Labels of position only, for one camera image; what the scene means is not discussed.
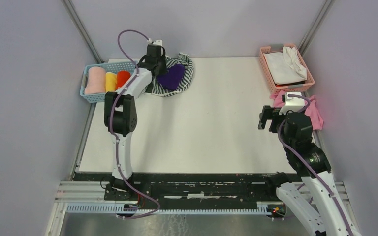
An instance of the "cable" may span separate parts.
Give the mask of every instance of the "cable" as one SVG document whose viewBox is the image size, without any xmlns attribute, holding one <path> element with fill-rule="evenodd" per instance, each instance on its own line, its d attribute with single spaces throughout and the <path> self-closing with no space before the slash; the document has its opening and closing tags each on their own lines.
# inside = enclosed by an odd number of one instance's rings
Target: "cable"
<svg viewBox="0 0 378 236">
<path fill-rule="evenodd" d="M 143 208 L 144 207 L 144 204 L 146 203 L 146 199 L 145 198 L 143 198 L 143 204 L 141 205 L 141 208 Z"/>
<path fill-rule="evenodd" d="M 302 112 L 302 111 L 306 110 L 309 107 L 309 105 L 311 104 L 311 101 L 308 98 L 303 97 L 303 96 L 299 96 L 299 95 L 295 95 L 295 94 L 289 94 L 289 97 L 302 98 L 302 99 L 304 99 L 305 101 L 308 102 L 308 104 L 305 107 L 303 107 L 302 109 L 300 109 L 298 112 Z M 328 193 L 330 194 L 330 196 L 332 196 L 332 199 L 333 199 L 335 205 L 337 206 L 338 211 L 340 212 L 341 218 L 343 219 L 344 224 L 347 227 L 348 233 L 350 234 L 350 236 L 353 236 L 354 234 L 353 234 L 353 232 L 351 230 L 350 224 L 348 223 L 346 215 L 344 214 L 344 211 L 341 208 L 341 205 L 340 205 L 337 197 L 334 196 L 334 192 L 330 189 L 330 187 L 327 185 L 327 183 L 325 183 L 325 181 L 315 172 L 315 170 L 312 169 L 312 167 L 305 161 L 305 159 L 295 149 L 293 149 L 291 146 L 289 146 L 288 144 L 286 144 L 282 140 L 281 132 L 282 132 L 283 125 L 285 123 L 286 123 L 286 120 L 282 121 L 282 123 L 279 126 L 279 129 L 278 129 L 278 138 L 279 138 L 279 141 L 282 143 L 282 145 L 285 148 L 289 149 L 305 165 L 305 167 L 319 180 L 319 182 L 321 182 L 321 184 L 325 187 L 325 189 L 328 191 Z"/>
<path fill-rule="evenodd" d="M 299 191 L 299 189 L 301 189 L 303 186 L 305 186 L 305 184 L 304 183 L 302 183 L 299 187 L 298 187 L 298 191 Z M 309 200 L 309 204 L 311 204 L 312 203 L 312 200 L 313 200 L 314 198 L 311 196 L 311 199 Z"/>
<path fill-rule="evenodd" d="M 102 177 L 102 178 L 100 179 L 100 183 L 99 183 L 99 184 L 100 184 L 100 187 L 101 187 L 102 189 L 106 189 L 106 188 L 104 188 L 104 187 L 102 186 L 102 181 L 105 179 L 105 177 L 106 177 L 106 176 L 104 176 L 104 177 Z"/>
<path fill-rule="evenodd" d="M 280 215 L 281 217 L 284 217 L 286 215 L 286 213 L 283 215 L 283 214 L 280 214 L 279 212 L 275 211 L 276 214 Z"/>
<path fill-rule="evenodd" d="M 142 35 L 143 37 L 145 37 L 147 40 L 149 40 L 149 38 L 147 36 L 145 36 L 143 33 L 141 32 L 138 32 L 136 30 L 133 30 L 133 29 L 127 29 L 127 30 L 124 30 L 122 31 L 120 34 L 118 34 L 118 39 L 117 39 L 117 42 L 118 42 L 118 47 L 120 47 L 120 50 L 121 52 L 124 54 L 124 56 L 126 58 L 128 58 L 134 65 L 135 65 L 135 69 L 137 70 L 137 73 L 134 75 L 134 77 L 132 77 L 132 79 L 128 82 L 128 84 L 131 84 L 139 75 L 140 71 L 138 69 L 138 65 L 137 63 L 135 63 L 132 58 L 130 56 L 128 56 L 127 53 L 125 53 L 125 51 L 123 50 L 123 48 L 121 47 L 121 44 L 120 44 L 120 37 L 123 33 L 126 33 L 126 32 L 134 32 L 134 33 L 138 33 L 140 35 Z M 156 211 L 158 211 L 160 209 L 160 203 L 158 201 L 156 201 L 154 198 L 138 191 L 136 188 L 134 188 L 126 179 L 126 177 L 124 176 L 123 172 L 121 171 L 121 165 L 120 165 L 120 159 L 119 159 L 119 156 L 118 156 L 118 149 L 119 149 L 119 142 L 120 142 L 120 139 L 118 137 L 118 135 L 116 135 L 114 133 L 114 129 L 112 128 L 113 127 L 113 120 L 114 120 L 114 111 L 115 111 L 115 107 L 117 106 L 117 103 L 118 103 L 118 100 L 120 99 L 121 95 L 124 93 L 125 90 L 122 90 L 117 98 L 115 99 L 114 101 L 114 104 L 112 106 L 112 109 L 111 109 L 111 116 L 110 116 L 110 119 L 109 119 L 109 130 L 111 132 L 112 135 L 115 136 L 115 159 L 116 159 L 116 162 L 117 162 L 117 167 L 118 167 L 118 171 L 120 172 L 120 175 L 121 175 L 121 178 L 123 179 L 124 183 L 130 188 L 132 189 L 134 192 L 140 194 L 142 197 L 144 198 L 147 198 L 149 199 L 150 201 L 154 202 L 155 204 L 157 204 L 157 209 L 154 209 L 150 212 L 147 212 L 147 213 L 144 213 L 144 214 L 141 214 L 141 215 L 137 215 L 137 216 L 132 216 L 132 217 L 122 217 L 124 220 L 132 220 L 132 219 L 138 219 L 138 218 L 143 218 L 143 217 L 146 217 L 146 216 L 149 216 L 149 215 L 152 215 L 153 213 L 155 213 Z"/>
<path fill-rule="evenodd" d="M 299 111 L 298 111 L 299 113 L 305 111 L 311 105 L 311 101 L 307 97 L 296 95 L 296 94 L 288 94 L 288 97 L 302 98 L 307 102 L 307 104 L 303 108 L 299 109 Z"/>
</svg>

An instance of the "rolled towel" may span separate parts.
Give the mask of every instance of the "rolled towel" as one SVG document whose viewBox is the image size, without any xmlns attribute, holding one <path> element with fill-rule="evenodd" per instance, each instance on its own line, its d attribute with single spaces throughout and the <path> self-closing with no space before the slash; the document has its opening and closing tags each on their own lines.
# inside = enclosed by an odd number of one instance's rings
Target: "rolled towel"
<svg viewBox="0 0 378 236">
<path fill-rule="evenodd" d="M 102 67 L 90 68 L 84 94 L 105 93 L 105 74 L 106 71 Z"/>
<path fill-rule="evenodd" d="M 107 92 L 113 92 L 117 90 L 117 74 L 107 72 L 105 77 L 105 90 Z"/>
<path fill-rule="evenodd" d="M 117 89 L 121 88 L 128 81 L 128 79 L 130 77 L 131 77 L 131 74 L 126 70 L 122 70 L 122 71 L 118 72 Z"/>
</svg>

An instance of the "striped cloth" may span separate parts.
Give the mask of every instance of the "striped cloth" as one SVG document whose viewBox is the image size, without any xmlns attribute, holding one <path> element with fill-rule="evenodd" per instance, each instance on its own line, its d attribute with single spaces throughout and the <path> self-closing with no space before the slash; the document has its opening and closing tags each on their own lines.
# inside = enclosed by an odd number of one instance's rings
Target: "striped cloth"
<svg viewBox="0 0 378 236">
<path fill-rule="evenodd" d="M 163 86 L 157 80 L 153 80 L 153 89 L 151 91 L 152 95 L 157 95 L 161 97 L 171 97 L 175 94 L 184 92 L 189 88 L 193 80 L 194 71 L 192 58 L 190 58 L 189 55 L 184 53 L 179 53 L 177 58 L 171 58 L 169 56 L 166 56 L 167 68 L 172 67 L 176 64 L 182 64 L 185 67 L 185 74 L 183 75 L 183 78 L 180 81 L 178 88 L 175 91 L 170 91 L 166 88 L 163 88 Z"/>
</svg>

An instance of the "blue basket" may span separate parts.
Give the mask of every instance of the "blue basket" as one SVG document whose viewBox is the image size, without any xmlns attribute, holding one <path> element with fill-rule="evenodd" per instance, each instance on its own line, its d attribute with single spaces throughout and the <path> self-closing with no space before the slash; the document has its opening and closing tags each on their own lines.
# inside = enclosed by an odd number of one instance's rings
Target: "blue basket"
<svg viewBox="0 0 378 236">
<path fill-rule="evenodd" d="M 105 101 L 105 93 L 95 93 L 95 94 L 88 94 L 88 95 L 84 94 L 86 83 L 88 82 L 88 71 L 90 68 L 94 66 L 102 67 L 106 70 L 106 72 L 112 72 L 115 74 L 117 74 L 118 72 L 122 70 L 126 70 L 130 74 L 133 74 L 134 69 L 135 69 L 135 65 L 131 61 L 116 62 L 116 63 L 103 63 L 103 64 L 95 64 L 95 65 L 86 66 L 85 70 L 83 71 L 82 85 L 80 87 L 79 94 L 90 103 Z"/>
</svg>

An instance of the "pink cloth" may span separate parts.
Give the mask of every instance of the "pink cloth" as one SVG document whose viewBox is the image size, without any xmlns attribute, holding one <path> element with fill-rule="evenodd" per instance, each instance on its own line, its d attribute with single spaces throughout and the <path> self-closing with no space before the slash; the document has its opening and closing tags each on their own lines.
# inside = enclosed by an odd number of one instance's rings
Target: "pink cloth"
<svg viewBox="0 0 378 236">
<path fill-rule="evenodd" d="M 279 91 L 270 95 L 270 99 L 274 100 L 273 107 L 284 106 L 284 102 L 282 102 L 282 95 L 284 94 L 286 94 L 285 91 Z M 311 96 L 309 100 L 311 101 L 311 104 L 306 109 L 305 114 L 311 118 L 312 128 L 314 130 L 317 130 L 317 129 L 321 130 L 322 125 L 324 124 L 324 120 L 322 119 L 321 114 L 318 111 L 318 108 L 316 108 L 315 95 Z"/>
</svg>

